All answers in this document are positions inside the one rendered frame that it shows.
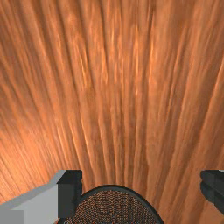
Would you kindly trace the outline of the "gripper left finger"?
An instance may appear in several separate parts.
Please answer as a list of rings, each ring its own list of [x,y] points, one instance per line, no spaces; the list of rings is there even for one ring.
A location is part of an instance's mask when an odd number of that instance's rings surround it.
[[[74,217],[82,194],[82,171],[60,170],[47,184],[0,205],[0,224],[53,224]]]

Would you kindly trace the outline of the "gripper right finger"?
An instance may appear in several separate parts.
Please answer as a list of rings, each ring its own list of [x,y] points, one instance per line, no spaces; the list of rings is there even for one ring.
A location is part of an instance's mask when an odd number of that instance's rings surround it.
[[[224,170],[204,170],[200,178],[202,194],[224,215]]]

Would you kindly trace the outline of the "dark mesh basket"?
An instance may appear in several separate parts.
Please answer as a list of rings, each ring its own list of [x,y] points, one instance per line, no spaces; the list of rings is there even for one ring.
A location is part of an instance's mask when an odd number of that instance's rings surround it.
[[[101,185],[80,196],[75,214],[57,224],[165,224],[139,193],[121,185]]]

